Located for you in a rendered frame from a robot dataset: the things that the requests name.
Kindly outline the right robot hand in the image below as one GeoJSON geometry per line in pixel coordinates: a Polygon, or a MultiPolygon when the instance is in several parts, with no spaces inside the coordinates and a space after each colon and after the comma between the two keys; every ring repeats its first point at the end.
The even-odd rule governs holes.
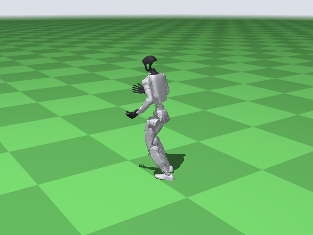
{"type": "Polygon", "coordinates": [[[136,87],[138,87],[138,88],[136,88],[136,87],[133,87],[133,88],[135,88],[135,89],[138,89],[138,90],[135,90],[135,89],[132,89],[132,90],[134,90],[134,91],[138,91],[138,92],[134,92],[134,93],[139,93],[139,94],[142,94],[142,93],[144,93],[145,94],[145,91],[144,91],[144,87],[142,87],[139,83],[138,83],[138,85],[140,86],[136,86],[136,85],[134,85],[134,86],[136,86],[136,87]]]}

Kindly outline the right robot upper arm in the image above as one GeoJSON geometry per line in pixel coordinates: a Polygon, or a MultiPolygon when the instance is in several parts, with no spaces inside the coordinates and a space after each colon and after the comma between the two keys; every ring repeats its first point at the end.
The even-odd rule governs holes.
{"type": "Polygon", "coordinates": [[[165,87],[166,87],[166,92],[167,94],[169,93],[169,87],[168,87],[168,84],[167,84],[167,81],[166,81],[166,75],[164,73],[162,73],[163,77],[164,77],[164,81],[165,81],[165,87]]]}

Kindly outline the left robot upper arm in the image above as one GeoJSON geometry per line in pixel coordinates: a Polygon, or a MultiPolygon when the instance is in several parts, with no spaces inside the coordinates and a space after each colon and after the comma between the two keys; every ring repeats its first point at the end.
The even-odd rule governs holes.
{"type": "Polygon", "coordinates": [[[147,77],[144,80],[142,80],[142,86],[144,87],[145,94],[150,101],[149,105],[152,105],[154,103],[152,90],[151,90],[151,84],[152,82],[151,82],[150,77],[147,77]]]}

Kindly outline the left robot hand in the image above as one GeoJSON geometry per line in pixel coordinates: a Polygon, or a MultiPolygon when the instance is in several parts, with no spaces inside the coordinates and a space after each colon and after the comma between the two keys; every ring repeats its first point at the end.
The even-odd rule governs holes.
{"type": "Polygon", "coordinates": [[[136,116],[138,116],[138,114],[136,113],[138,111],[138,109],[136,109],[134,112],[128,112],[128,111],[126,111],[126,115],[129,117],[129,118],[131,118],[131,119],[133,119],[133,118],[135,118],[136,116]],[[128,113],[128,114],[127,114],[128,113]]]}

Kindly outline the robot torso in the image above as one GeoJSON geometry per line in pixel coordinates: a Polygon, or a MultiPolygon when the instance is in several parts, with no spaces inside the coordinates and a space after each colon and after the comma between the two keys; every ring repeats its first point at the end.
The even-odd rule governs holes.
{"type": "Polygon", "coordinates": [[[162,105],[162,102],[166,101],[166,87],[165,87],[165,81],[162,73],[159,72],[159,74],[151,75],[151,73],[148,74],[147,77],[150,77],[151,79],[151,90],[152,90],[152,96],[154,99],[154,103],[156,104],[156,110],[153,112],[153,116],[158,115],[160,117],[160,122],[164,122],[167,120],[167,110],[164,109],[164,106],[162,105]],[[158,103],[158,104],[157,104],[158,103]]]}

